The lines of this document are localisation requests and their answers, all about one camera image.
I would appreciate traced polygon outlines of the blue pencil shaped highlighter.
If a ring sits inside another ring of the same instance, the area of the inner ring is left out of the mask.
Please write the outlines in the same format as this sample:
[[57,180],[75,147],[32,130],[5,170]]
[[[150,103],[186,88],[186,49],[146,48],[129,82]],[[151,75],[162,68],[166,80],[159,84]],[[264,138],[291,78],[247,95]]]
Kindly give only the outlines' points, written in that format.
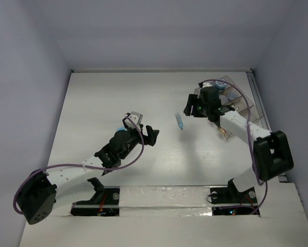
[[179,127],[181,130],[183,130],[184,124],[183,124],[183,121],[182,121],[182,118],[181,118],[181,114],[180,114],[179,112],[176,112],[176,113],[175,113],[175,118],[176,118],[178,127]]

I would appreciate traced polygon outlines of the blue eraser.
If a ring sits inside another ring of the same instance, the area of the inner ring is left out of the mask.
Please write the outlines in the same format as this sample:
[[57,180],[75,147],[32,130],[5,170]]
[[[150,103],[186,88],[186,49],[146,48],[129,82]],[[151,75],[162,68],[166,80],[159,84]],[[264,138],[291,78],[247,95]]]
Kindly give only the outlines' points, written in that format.
[[125,127],[120,127],[116,131],[126,131],[126,128]]

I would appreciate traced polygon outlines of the blue lidded jar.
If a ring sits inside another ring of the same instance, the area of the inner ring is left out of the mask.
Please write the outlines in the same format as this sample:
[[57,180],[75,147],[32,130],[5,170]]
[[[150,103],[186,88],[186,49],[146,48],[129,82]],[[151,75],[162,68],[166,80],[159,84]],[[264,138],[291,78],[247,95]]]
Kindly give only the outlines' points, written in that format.
[[214,86],[218,90],[224,90],[227,86],[227,82],[224,79],[218,79],[218,80],[214,81]]

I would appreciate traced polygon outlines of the clear purple clip jar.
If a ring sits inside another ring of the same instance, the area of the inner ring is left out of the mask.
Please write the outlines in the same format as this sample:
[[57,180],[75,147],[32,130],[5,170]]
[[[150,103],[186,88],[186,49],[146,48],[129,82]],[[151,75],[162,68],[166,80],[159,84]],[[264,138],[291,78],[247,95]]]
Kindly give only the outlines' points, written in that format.
[[226,104],[229,102],[228,98],[225,95],[219,95],[219,98],[221,100],[221,104]]

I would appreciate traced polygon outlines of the red capped white marker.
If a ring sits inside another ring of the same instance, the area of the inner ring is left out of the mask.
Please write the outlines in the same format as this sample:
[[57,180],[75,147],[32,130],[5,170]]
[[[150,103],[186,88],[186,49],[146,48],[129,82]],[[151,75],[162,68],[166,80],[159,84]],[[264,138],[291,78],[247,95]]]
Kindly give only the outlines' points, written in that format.
[[239,110],[239,107],[236,107],[235,105],[228,105],[227,107],[231,111],[238,111]]

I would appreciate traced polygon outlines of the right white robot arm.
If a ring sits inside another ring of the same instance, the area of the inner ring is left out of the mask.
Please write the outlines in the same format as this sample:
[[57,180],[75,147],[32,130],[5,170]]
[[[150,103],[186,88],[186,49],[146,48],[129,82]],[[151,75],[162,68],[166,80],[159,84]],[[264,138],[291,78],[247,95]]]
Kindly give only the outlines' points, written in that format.
[[207,118],[248,145],[251,167],[228,182],[226,195],[230,201],[239,201],[245,196],[245,191],[256,184],[262,185],[293,169],[294,161],[286,134],[260,128],[235,108],[222,105],[215,87],[204,87],[198,95],[190,94],[183,112],[186,116]]

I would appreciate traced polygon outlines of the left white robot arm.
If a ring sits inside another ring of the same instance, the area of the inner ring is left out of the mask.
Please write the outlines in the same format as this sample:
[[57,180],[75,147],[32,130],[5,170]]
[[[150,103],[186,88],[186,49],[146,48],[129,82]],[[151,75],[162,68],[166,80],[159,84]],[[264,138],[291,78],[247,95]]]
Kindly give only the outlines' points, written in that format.
[[137,146],[154,146],[159,130],[146,126],[125,126],[115,132],[109,142],[93,156],[80,164],[58,164],[33,171],[19,186],[13,197],[13,209],[33,225],[45,219],[59,204],[59,196],[65,191],[88,181],[92,186],[85,191],[88,203],[100,204],[105,188],[99,176],[124,168],[124,160]]

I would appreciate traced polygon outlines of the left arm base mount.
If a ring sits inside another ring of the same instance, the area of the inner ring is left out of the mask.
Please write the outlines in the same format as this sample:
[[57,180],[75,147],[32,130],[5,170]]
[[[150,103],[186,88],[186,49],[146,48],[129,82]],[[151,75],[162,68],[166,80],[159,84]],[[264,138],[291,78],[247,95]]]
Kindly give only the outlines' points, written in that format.
[[94,194],[89,200],[77,201],[72,204],[71,215],[80,217],[119,216],[120,187],[105,187],[98,178],[87,180],[94,189]]

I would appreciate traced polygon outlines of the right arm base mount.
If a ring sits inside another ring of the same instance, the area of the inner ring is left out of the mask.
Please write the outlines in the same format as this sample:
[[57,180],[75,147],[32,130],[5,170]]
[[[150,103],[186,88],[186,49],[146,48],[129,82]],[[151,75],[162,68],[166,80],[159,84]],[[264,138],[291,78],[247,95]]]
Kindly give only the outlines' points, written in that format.
[[206,201],[214,216],[259,215],[254,187],[239,192],[230,180],[227,186],[211,187]]

